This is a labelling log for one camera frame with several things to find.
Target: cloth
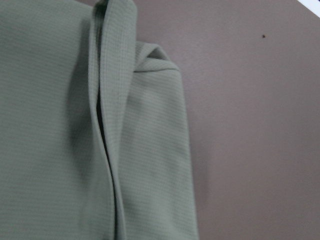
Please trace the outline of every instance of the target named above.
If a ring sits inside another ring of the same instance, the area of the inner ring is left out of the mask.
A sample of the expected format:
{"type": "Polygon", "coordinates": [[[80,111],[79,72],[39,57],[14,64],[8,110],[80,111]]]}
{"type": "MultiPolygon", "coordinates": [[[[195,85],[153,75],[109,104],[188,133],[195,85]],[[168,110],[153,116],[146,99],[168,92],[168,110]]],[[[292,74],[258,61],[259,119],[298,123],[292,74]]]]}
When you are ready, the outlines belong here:
{"type": "Polygon", "coordinates": [[[181,73],[136,18],[0,1],[0,239],[198,239],[181,73]]]}

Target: ribbed fabric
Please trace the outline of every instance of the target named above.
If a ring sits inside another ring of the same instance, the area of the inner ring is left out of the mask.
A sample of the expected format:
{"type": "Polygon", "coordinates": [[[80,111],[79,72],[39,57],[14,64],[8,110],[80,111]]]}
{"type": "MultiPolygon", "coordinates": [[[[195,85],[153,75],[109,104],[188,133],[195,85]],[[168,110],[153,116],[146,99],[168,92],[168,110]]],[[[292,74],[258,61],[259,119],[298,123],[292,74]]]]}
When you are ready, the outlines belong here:
{"type": "Polygon", "coordinates": [[[0,239],[198,239],[181,74],[136,19],[0,1],[0,239]]]}

